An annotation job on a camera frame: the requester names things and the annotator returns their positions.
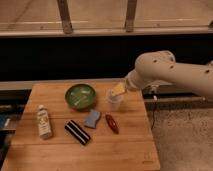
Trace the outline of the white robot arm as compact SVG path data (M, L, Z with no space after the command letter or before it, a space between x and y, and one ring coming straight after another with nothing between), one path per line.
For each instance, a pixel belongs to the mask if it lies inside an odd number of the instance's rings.
M213 100L213 66L177 63L168 50L147 52L137 57L124 82L111 89L112 95L137 91L155 81L165 81Z

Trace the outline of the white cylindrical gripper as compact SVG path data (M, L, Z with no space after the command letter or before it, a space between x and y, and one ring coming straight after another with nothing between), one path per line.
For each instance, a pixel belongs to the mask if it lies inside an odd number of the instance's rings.
M126 92L126 89L128 91L138 91L138 87L135 85L133 82L133 72L129 72L126 77L124 78L124 84L122 82L116 84L112 89L111 89L111 95L113 97L122 95Z

